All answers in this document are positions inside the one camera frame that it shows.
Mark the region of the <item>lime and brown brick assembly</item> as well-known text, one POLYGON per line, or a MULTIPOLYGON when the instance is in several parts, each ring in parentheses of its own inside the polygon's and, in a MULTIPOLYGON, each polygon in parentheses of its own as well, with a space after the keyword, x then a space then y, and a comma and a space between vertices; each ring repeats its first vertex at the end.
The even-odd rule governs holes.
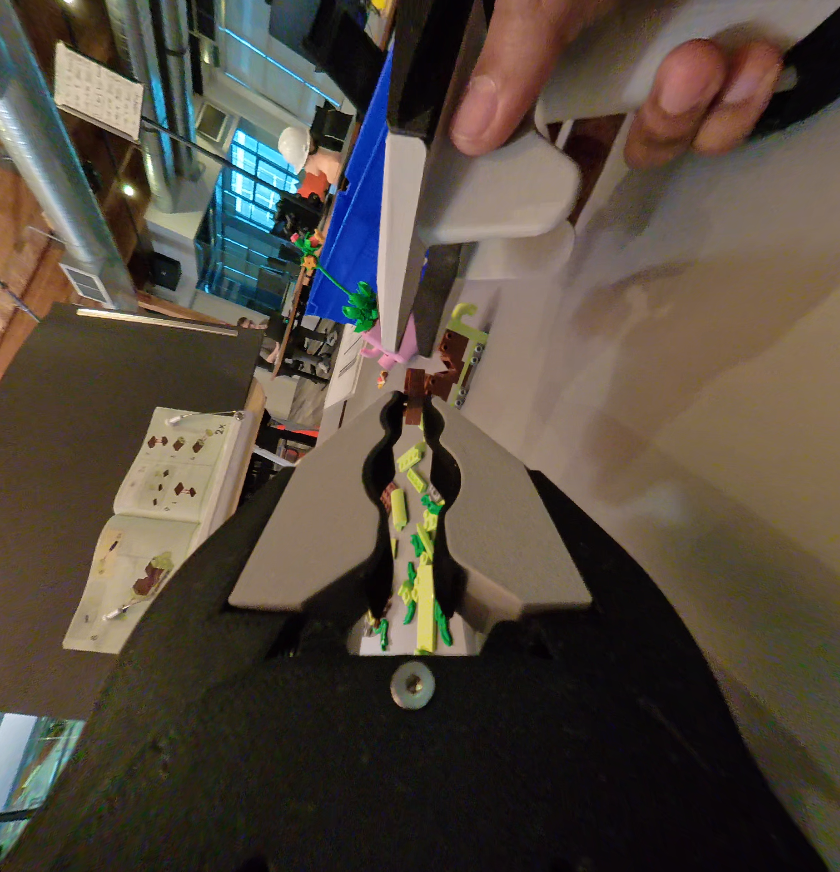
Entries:
POLYGON ((469 323, 478 312, 472 302, 460 302, 452 311, 437 351, 444 369, 426 377, 426 392, 451 406, 463 407, 473 376, 486 350, 487 332, 469 323))

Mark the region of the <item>pink brick plant pot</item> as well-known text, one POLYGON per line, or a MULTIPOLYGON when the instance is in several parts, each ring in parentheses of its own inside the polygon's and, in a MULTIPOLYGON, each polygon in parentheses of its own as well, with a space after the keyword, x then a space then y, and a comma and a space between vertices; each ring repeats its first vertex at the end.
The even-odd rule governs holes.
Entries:
POLYGON ((400 349, 396 352, 386 351, 382 344, 379 301, 371 285, 360 281, 355 289, 349 289, 323 268, 318 253, 324 239, 317 232, 293 233, 290 241, 300 251, 301 264, 307 273, 319 273, 345 295, 346 302, 341 311, 361 340, 361 356, 376 357, 384 372, 388 372, 395 364, 407 364, 420 357, 413 316, 408 320, 400 349))

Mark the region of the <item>person's right hand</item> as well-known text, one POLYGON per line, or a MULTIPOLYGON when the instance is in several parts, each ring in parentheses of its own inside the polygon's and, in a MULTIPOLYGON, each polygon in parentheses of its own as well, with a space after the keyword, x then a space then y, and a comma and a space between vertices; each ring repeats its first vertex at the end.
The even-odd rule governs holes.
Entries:
MULTIPOLYGON (((498 147, 519 127, 567 46, 621 5, 603 1, 495 2, 482 52, 451 121, 450 138, 468 156, 498 147)), ((782 51, 759 39, 727 51, 692 40, 662 61, 630 127, 624 158, 659 168, 689 151, 714 156, 754 130, 784 71, 782 51)))

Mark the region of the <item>blue plastic bin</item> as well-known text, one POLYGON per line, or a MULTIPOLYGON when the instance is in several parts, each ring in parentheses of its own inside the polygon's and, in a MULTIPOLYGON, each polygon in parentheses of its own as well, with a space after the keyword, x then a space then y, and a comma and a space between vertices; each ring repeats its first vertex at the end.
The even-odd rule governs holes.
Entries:
POLYGON ((343 309, 348 292, 359 282, 377 287, 377 262, 382 213, 384 157, 388 136, 388 99, 393 57, 391 41, 382 73, 374 87, 344 173, 345 189, 334 200, 327 238, 314 272, 306 314, 346 324, 343 309))

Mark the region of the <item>silver ventilation duct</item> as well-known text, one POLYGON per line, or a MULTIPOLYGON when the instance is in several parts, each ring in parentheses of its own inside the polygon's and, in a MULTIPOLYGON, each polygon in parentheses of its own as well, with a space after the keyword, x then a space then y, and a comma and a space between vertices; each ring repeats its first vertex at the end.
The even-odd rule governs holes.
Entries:
POLYGON ((0 142, 64 248, 76 291, 135 312, 137 295, 20 20, 0 1, 0 142))

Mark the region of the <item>scattered lime green bricks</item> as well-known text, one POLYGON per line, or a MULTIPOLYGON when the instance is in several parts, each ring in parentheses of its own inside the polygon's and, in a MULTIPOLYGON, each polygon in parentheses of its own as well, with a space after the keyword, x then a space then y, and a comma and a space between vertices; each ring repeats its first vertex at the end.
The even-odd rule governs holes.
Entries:
POLYGON ((419 432, 395 451, 383 496, 393 558, 392 595, 378 629, 381 653, 429 655, 452 644, 437 601, 433 562, 445 499, 431 480, 432 452, 419 432))

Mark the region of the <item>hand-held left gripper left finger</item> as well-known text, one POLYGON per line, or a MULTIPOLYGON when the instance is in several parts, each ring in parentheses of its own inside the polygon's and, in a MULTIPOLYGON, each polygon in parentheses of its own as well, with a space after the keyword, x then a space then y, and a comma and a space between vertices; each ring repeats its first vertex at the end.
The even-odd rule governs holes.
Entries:
POLYGON ((393 557, 383 490, 404 394, 378 398, 291 470, 229 604, 305 616, 382 616, 393 557))

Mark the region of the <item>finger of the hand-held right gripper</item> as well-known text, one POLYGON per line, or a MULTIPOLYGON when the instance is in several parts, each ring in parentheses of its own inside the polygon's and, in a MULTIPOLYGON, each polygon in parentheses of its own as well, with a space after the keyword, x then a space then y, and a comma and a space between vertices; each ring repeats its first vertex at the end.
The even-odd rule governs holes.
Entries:
POLYGON ((420 357, 431 357, 444 309, 457 280, 462 244, 431 246, 426 253, 412 316, 420 357))
POLYGON ((388 352, 401 346, 421 280, 426 248, 416 222, 426 164, 421 139, 388 131, 378 249, 380 326, 388 352))

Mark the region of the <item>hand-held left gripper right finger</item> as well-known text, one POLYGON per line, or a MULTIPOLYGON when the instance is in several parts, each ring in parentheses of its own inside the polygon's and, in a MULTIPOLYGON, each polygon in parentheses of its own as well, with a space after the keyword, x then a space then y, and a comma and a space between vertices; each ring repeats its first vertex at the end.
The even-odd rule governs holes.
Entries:
POLYGON ((444 504, 433 558, 446 616, 501 622, 588 609, 591 593, 526 466, 460 411, 426 402, 431 481, 444 504))

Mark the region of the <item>instruction booklet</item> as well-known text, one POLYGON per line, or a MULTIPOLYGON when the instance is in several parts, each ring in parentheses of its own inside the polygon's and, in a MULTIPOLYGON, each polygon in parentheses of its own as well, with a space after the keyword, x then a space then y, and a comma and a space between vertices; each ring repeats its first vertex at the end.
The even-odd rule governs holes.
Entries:
POLYGON ((249 410, 154 409, 99 534, 62 647, 117 654, 155 598, 225 519, 249 410))

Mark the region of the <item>white printed sheet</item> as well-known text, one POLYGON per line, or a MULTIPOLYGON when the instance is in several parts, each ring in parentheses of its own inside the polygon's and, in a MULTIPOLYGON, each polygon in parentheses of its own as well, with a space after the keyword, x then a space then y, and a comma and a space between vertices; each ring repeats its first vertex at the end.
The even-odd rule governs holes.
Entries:
POLYGON ((345 324, 338 344, 338 353, 333 356, 324 408, 328 409, 353 397, 360 376, 364 357, 363 334, 353 325, 345 324))

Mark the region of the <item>scattered green leaf pieces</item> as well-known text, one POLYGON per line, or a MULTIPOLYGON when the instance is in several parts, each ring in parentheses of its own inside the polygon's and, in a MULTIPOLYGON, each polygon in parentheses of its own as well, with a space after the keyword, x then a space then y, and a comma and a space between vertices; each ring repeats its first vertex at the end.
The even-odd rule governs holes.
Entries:
POLYGON ((377 639, 373 648, 376 653, 396 651, 395 631, 399 627, 414 631, 414 642, 408 648, 415 654, 430 655, 440 646, 450 648, 454 644, 449 620, 437 598, 433 567, 440 506, 427 497, 422 498, 422 505, 420 523, 408 531, 408 497, 400 487, 392 494, 391 555, 396 560, 403 544, 407 546, 408 555, 403 572, 395 573, 398 585, 383 616, 368 614, 369 632, 377 639))

